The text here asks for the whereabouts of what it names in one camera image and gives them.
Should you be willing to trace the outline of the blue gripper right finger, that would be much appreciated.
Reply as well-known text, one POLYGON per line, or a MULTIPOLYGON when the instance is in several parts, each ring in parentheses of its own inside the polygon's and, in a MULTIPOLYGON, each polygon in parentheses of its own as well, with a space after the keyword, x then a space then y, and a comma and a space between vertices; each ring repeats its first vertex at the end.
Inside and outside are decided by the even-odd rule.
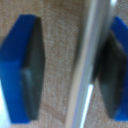
POLYGON ((108 116, 128 121, 128 26, 115 17, 101 55, 99 83, 108 116))

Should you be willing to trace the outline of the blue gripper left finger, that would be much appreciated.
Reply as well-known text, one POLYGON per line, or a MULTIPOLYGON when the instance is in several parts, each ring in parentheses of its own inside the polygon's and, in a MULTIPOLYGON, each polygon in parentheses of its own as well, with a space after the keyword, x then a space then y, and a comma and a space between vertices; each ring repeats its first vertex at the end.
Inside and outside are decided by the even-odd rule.
POLYGON ((13 124, 38 119, 44 71, 41 18, 20 15, 0 47, 0 80, 13 124))

